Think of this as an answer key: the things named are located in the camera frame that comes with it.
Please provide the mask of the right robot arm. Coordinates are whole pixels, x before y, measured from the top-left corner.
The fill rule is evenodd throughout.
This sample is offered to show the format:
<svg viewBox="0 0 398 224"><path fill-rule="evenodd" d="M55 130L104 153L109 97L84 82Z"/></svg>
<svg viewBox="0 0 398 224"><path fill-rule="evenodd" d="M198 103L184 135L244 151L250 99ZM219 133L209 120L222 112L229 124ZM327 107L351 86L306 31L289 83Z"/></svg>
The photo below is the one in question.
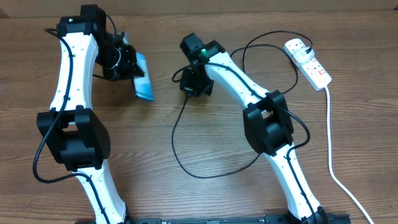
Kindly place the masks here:
<svg viewBox="0 0 398 224"><path fill-rule="evenodd" d="M326 211L312 194L295 150L292 122L302 120L289 111L284 94L270 92L252 81L217 41L203 43L194 33L180 43L189 64L178 70L180 89L188 98L211 95L222 86L243 110L249 145L271 164L284 191L292 223L327 223Z"/></svg>

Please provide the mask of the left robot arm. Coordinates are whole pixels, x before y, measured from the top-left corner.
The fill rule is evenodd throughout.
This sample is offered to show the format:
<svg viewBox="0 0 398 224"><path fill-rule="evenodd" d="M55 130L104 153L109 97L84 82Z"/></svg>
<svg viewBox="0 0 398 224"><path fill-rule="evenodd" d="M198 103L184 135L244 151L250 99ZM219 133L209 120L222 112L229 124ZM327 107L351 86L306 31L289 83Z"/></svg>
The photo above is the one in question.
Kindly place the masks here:
<svg viewBox="0 0 398 224"><path fill-rule="evenodd" d="M96 4L85 4L77 16L65 16L49 34L60 41L58 85L50 108L37 115L41 147L63 164L67 176L80 181L93 207L95 223L132 223L109 169L111 140L92 105L94 67L102 79L132 81L137 97L153 100L146 58L125 32L108 32L110 17Z"/></svg>

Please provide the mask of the blue Galaxy smartphone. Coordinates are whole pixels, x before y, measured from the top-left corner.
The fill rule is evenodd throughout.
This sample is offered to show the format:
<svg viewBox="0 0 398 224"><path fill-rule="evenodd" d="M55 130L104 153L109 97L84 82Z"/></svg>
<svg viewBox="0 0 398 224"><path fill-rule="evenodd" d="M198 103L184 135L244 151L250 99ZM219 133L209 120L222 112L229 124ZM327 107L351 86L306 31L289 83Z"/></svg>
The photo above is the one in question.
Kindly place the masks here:
<svg viewBox="0 0 398 224"><path fill-rule="evenodd" d="M136 96L147 101L154 101L154 94L150 80L149 71L147 68L147 61L143 54L137 52L137 65L143 71L143 77L134 77L134 89Z"/></svg>

